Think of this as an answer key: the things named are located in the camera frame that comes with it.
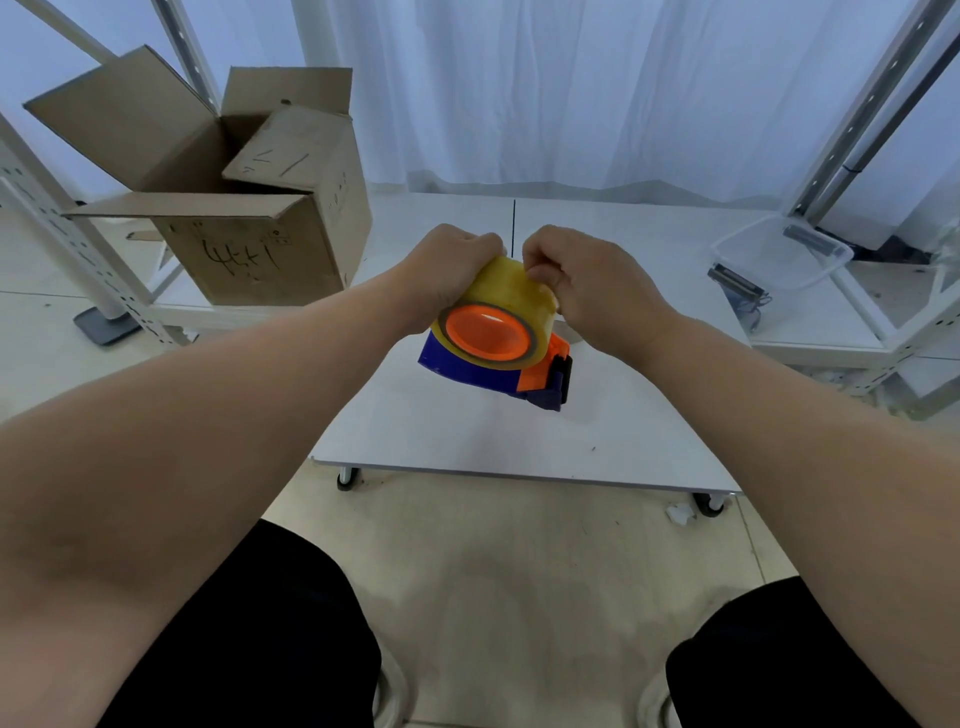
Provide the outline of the person's left hand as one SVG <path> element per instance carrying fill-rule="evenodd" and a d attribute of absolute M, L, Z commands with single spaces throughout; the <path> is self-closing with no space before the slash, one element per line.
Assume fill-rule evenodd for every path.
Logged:
<path fill-rule="evenodd" d="M 460 300 L 487 265 L 458 263 L 458 229 L 462 230 L 438 224 L 388 273 L 390 299 L 406 334 L 427 330 Z"/>

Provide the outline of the person's right hand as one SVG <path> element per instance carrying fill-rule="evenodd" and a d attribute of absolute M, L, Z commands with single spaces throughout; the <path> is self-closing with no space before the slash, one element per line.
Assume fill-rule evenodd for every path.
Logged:
<path fill-rule="evenodd" d="M 554 296 L 564 320 L 598 351 L 640 361 L 682 321 L 642 266 L 616 243 L 554 224 L 528 238 L 568 241 L 563 268 L 569 288 Z"/>

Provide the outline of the yellowish packing tape roll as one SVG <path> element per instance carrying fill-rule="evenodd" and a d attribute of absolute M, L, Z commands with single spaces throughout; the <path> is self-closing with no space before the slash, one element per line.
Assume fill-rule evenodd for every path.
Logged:
<path fill-rule="evenodd" d="M 447 352 L 490 370 L 524 370 L 547 356 L 557 298 L 522 261 L 497 256 L 442 310 L 430 333 Z"/>

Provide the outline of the blue orange tape dispenser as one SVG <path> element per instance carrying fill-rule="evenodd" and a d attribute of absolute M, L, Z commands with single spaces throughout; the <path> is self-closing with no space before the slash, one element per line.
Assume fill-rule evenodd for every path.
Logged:
<path fill-rule="evenodd" d="M 560 412 L 568 402 L 572 371 L 570 343 L 552 334 L 546 356 L 522 370 L 495 370 L 470 363 L 448 351 L 433 333 L 417 363 L 450 382 L 507 395 L 542 410 Z"/>

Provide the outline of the person's right forearm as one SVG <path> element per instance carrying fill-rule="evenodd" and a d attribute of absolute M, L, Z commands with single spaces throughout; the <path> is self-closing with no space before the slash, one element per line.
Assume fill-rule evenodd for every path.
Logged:
<path fill-rule="evenodd" d="M 925 728 L 960 728 L 960 446 L 671 313 L 630 364 Z"/>

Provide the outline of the white low rolling table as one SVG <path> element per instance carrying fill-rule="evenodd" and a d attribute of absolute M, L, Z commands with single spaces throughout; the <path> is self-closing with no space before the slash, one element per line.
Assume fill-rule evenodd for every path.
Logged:
<path fill-rule="evenodd" d="M 373 226 L 356 275 L 396 265 L 437 224 L 496 233 L 506 246 L 553 224 L 617 243 L 680 313 L 741 343 L 746 334 L 707 276 L 711 245 L 757 222 L 757 210 L 371 193 Z M 388 353 L 310 452 L 330 466 L 578 482 L 739 495 L 740 488 L 646 378 L 579 343 L 568 401 L 546 411 L 506 394 L 458 384 L 418 363 L 426 335 Z"/>

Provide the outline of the white curtain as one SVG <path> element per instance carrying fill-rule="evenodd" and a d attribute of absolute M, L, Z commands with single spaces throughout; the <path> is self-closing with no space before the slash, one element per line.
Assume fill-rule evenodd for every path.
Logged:
<path fill-rule="evenodd" d="M 232 67 L 347 67 L 380 188 L 784 209 L 922 0 L 160 0 Z"/>

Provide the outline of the clear plastic container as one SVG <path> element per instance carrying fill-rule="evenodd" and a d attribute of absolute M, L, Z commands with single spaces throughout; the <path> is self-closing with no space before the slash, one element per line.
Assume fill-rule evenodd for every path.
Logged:
<path fill-rule="evenodd" d="M 818 285 L 854 258 L 844 242 L 779 215 L 717 239 L 710 253 L 716 265 L 770 294 Z"/>

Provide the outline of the open brown cardboard box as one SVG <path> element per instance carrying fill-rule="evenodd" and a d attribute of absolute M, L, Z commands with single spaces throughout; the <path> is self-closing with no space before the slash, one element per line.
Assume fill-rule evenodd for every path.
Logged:
<path fill-rule="evenodd" d="M 214 306 L 301 307 L 349 288 L 373 214 L 349 67 L 231 67 L 219 110 L 141 46 L 25 111 L 126 188 L 64 213 L 148 219 Z"/>

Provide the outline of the person's right shoe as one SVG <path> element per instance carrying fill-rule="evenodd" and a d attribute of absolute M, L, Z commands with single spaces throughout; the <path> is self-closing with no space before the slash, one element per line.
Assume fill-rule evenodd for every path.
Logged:
<path fill-rule="evenodd" d="M 662 668 L 644 687 L 635 708 L 638 728 L 682 728 Z"/>

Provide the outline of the person's left shoe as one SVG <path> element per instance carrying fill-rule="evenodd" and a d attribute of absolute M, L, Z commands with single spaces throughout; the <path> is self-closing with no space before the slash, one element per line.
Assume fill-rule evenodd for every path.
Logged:
<path fill-rule="evenodd" d="M 397 658 L 378 640 L 380 671 L 373 700 L 374 728 L 404 728 L 410 701 L 410 688 Z"/>

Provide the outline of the person's left leg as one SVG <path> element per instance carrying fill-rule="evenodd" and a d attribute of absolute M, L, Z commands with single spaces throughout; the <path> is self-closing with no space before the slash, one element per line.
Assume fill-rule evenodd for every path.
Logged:
<path fill-rule="evenodd" d="M 96 728 L 374 728 L 381 651 L 328 554 L 260 519 Z"/>

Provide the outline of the person's leg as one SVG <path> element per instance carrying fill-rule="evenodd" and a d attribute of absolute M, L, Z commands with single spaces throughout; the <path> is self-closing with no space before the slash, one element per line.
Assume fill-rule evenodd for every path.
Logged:
<path fill-rule="evenodd" d="M 921 728 L 798 576 L 725 600 L 663 678 L 662 728 Z"/>
<path fill-rule="evenodd" d="M 260 519 L 96 728 L 374 728 L 381 651 L 328 554 Z"/>

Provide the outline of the person's right leg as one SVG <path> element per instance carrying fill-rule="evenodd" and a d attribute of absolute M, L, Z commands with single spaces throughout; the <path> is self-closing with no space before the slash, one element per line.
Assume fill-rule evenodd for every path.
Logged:
<path fill-rule="evenodd" d="M 725 600 L 663 678 L 662 728 L 921 728 L 798 576 Z"/>

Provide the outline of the grey base plate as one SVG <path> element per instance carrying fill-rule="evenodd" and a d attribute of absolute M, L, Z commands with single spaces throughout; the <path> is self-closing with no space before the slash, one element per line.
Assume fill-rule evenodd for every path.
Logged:
<path fill-rule="evenodd" d="M 92 344 L 108 348 L 142 331 L 141 324 L 130 313 L 110 319 L 96 306 L 79 312 L 74 326 Z"/>

